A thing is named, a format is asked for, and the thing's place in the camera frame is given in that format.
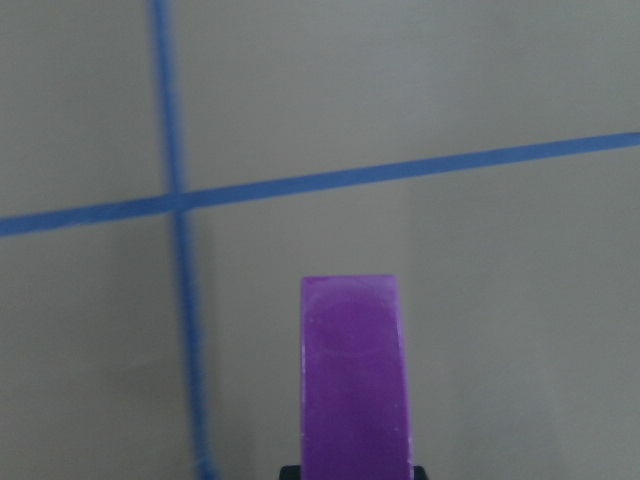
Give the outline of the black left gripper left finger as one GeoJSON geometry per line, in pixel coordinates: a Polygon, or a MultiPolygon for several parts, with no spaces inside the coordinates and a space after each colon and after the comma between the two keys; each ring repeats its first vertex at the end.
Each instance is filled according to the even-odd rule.
{"type": "Polygon", "coordinates": [[[301,466],[300,465],[285,465],[280,468],[279,480],[301,480],[301,466]]]}

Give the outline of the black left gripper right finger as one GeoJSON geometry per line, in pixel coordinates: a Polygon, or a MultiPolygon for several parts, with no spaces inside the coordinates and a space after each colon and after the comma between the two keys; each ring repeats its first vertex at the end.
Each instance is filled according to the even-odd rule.
{"type": "Polygon", "coordinates": [[[413,466],[413,480],[429,480],[429,476],[424,467],[420,465],[413,466]]]}

